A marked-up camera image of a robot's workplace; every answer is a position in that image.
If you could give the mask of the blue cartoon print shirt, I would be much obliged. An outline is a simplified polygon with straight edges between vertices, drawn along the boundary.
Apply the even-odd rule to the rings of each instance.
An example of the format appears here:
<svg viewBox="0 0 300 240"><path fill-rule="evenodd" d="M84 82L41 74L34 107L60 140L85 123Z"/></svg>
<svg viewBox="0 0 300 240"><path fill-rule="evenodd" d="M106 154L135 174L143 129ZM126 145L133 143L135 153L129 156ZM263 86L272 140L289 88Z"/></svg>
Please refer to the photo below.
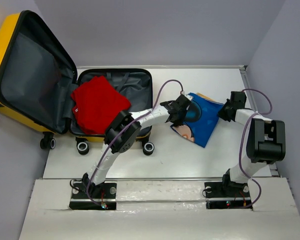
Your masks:
<svg viewBox="0 0 300 240"><path fill-rule="evenodd" d="M189 93L191 104L180 126L170 128L181 137L205 148L219 120L222 103L206 98L202 94Z"/></svg>

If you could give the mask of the red shirt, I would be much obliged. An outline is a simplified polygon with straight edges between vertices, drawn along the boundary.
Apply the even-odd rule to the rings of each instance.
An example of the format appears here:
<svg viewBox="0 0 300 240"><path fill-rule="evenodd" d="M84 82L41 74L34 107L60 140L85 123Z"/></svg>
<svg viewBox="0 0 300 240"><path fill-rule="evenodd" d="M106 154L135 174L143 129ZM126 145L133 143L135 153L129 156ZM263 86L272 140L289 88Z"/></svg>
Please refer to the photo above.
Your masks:
<svg viewBox="0 0 300 240"><path fill-rule="evenodd" d="M131 102L104 76L83 83L71 93L71 98L76 123L86 135L103 135L118 113L131 107Z"/></svg>

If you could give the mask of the yellow hard-shell suitcase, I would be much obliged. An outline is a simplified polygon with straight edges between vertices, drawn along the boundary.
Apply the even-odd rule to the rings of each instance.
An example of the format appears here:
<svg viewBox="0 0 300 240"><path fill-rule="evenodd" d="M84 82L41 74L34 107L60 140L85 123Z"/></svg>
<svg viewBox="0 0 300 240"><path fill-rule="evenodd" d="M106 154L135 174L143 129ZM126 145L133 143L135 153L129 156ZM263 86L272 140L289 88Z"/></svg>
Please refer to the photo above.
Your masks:
<svg viewBox="0 0 300 240"><path fill-rule="evenodd" d="M42 149L54 149L56 134L75 136L79 154L102 134L87 134L73 114L72 92L94 77L104 77L131 103L130 111L153 105L151 74L140 68L88 69L82 73L35 12L7 16L0 28L0 115L43 133Z"/></svg>

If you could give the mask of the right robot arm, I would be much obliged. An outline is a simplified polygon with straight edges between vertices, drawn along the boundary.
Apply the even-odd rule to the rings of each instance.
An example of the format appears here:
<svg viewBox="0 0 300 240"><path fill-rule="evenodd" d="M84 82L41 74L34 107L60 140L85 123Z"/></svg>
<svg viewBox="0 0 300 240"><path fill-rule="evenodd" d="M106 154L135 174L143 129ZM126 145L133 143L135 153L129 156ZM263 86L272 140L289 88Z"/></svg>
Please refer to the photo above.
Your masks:
<svg viewBox="0 0 300 240"><path fill-rule="evenodd" d="M224 121L243 125L236 166L228 169L222 177L220 190L232 196L243 190L260 169L282 161L286 155L286 125L252 109L246 108L244 91L232 91L230 98L218 112Z"/></svg>

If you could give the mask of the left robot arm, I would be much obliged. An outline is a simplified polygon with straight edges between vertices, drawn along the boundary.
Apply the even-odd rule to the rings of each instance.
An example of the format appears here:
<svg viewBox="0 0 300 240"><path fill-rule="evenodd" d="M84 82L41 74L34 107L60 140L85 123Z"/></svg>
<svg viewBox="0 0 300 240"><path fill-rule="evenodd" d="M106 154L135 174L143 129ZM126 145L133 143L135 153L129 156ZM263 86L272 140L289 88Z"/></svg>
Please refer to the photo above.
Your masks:
<svg viewBox="0 0 300 240"><path fill-rule="evenodd" d="M121 111L105 131L100 160L82 176L83 191L94 198L117 157L129 150L141 130L156 124L180 126L186 117L193 97L181 94L176 100L161 102L153 108L137 112Z"/></svg>

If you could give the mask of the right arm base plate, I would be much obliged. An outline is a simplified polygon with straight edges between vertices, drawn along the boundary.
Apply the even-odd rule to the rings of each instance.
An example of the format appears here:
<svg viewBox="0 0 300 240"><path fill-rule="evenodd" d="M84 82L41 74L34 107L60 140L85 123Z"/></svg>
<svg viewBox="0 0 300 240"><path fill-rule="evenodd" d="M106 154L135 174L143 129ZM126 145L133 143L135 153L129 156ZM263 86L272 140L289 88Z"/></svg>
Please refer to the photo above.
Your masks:
<svg viewBox="0 0 300 240"><path fill-rule="evenodd" d="M208 210L251 209L250 192L244 192L237 187L224 187L221 181L204 183L202 196L206 198Z"/></svg>

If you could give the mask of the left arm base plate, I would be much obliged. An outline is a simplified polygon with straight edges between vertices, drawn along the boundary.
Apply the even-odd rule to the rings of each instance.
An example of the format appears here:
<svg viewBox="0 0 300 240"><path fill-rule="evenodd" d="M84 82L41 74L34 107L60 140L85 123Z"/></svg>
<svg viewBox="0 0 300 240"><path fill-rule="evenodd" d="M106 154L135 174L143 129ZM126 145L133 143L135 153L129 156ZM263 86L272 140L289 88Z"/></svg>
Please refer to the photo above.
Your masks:
<svg viewBox="0 0 300 240"><path fill-rule="evenodd" d="M90 197L87 196L86 188L81 181L71 180L71 197L69 208L81 211L114 211L117 209L117 183L105 182L99 189L93 190Z"/></svg>

